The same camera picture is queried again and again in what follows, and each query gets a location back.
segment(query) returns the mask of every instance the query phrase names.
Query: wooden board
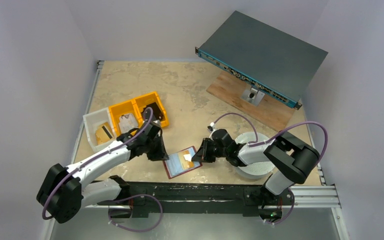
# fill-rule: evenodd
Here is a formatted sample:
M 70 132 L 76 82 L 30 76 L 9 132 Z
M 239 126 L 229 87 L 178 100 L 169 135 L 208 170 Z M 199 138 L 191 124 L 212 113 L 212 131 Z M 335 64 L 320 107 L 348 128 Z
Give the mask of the wooden board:
M 206 91 L 275 131 L 284 129 L 295 109 L 267 94 L 255 106 L 241 98 L 247 86 L 244 81 L 222 71 Z

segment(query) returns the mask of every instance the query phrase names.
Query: beige tabletop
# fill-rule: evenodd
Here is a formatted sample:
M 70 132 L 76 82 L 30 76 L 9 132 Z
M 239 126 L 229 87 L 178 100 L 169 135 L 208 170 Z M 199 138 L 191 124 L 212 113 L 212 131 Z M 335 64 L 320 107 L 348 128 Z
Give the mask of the beige tabletop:
M 170 125 L 163 129 L 165 148 L 168 154 L 176 153 L 190 146 L 198 149 L 202 139 L 209 136 L 207 126 L 220 115 L 239 110 L 212 96 L 206 89 L 220 74 L 221 70 L 204 62 L 142 62 L 105 61 L 100 79 L 96 85 L 90 111 L 94 112 L 113 104 L 127 101 L 156 91 L 167 112 Z M 250 118 L 259 133 L 268 137 L 276 132 L 262 123 Z M 288 125 L 305 120 L 304 108 L 295 111 Z M 217 128 L 226 129 L 232 138 L 252 131 L 242 118 L 229 115 L 217 123 Z M 290 131 L 304 142 L 310 144 L 305 126 Z M 94 154 L 85 131 L 83 131 L 75 157 L 79 162 Z M 204 163 L 202 167 L 169 179 L 161 161 L 149 161 L 146 155 L 136 157 L 127 163 L 116 166 L 103 174 L 98 180 L 111 175 L 119 175 L 126 181 L 164 182 L 164 183 L 208 183 L 208 184 L 256 184 L 261 185 L 265 178 L 246 179 L 236 173 L 235 168 L 223 158 L 215 163 Z M 320 186 L 320 178 L 314 169 L 307 186 Z

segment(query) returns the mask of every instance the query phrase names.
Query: yellow plastic container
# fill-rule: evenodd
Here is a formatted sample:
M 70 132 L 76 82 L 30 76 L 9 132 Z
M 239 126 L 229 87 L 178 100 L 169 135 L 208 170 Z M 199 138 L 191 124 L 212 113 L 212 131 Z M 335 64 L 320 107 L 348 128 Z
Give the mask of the yellow plastic container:
M 142 126 L 142 116 L 138 111 L 138 107 L 136 106 L 135 101 L 129 100 L 115 105 L 111 105 L 108 107 L 108 109 L 109 115 L 111 116 L 112 126 L 114 127 L 113 131 L 117 136 L 120 136 L 123 133 L 119 127 L 119 118 L 122 115 L 132 113 L 134 115 L 134 118 L 136 118 L 139 127 Z
M 166 109 L 163 107 L 161 103 L 160 97 L 158 96 L 156 91 L 151 93 L 135 97 L 128 101 L 118 103 L 115 105 L 111 105 L 108 107 L 109 115 L 111 116 L 112 125 L 114 127 L 113 131 L 117 136 L 120 136 L 123 132 L 121 132 L 119 127 L 119 118 L 121 115 L 132 113 L 137 120 L 137 123 L 140 126 L 143 124 L 143 118 L 141 113 L 144 111 L 147 105 L 151 103 L 156 103 L 163 114 L 163 118 L 161 120 L 161 127 L 165 128 L 169 125 L 169 118 L 167 117 Z
M 133 98 L 133 100 L 136 102 L 139 113 L 142 113 L 148 104 L 156 103 L 163 114 L 161 120 L 161 127 L 165 128 L 169 125 L 169 118 L 167 117 L 166 109 L 163 107 L 160 97 L 158 96 L 156 91 L 135 97 Z

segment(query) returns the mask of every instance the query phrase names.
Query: white wall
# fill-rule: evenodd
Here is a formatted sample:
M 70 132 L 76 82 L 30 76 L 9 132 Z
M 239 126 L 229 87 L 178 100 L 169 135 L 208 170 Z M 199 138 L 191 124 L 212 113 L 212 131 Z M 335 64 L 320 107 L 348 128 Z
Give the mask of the white wall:
M 0 240 L 37 240 L 36 194 L 69 162 L 95 60 L 62 0 L 0 0 Z
M 201 46 L 235 10 L 307 40 L 328 0 L 66 2 L 99 60 L 198 61 L 194 47 Z
M 309 42 L 329 52 L 304 98 L 324 173 L 351 239 L 384 239 L 384 1 L 329 1 Z

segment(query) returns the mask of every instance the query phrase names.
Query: white bin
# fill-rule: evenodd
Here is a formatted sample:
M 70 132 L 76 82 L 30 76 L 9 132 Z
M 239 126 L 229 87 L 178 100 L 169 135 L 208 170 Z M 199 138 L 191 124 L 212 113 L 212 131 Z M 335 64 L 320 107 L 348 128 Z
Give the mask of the white bin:
M 106 143 L 97 145 L 95 132 L 98 129 L 99 125 L 104 123 L 109 123 L 109 125 L 111 126 L 112 135 L 114 137 L 117 137 L 116 134 L 114 133 L 113 121 L 111 121 L 110 111 L 108 107 L 83 115 L 83 122 L 84 122 L 84 128 L 86 130 L 87 141 L 89 142 L 90 147 L 95 153 L 108 147 L 108 145 L 110 145 L 111 142 L 114 141 L 114 140 L 110 140 Z

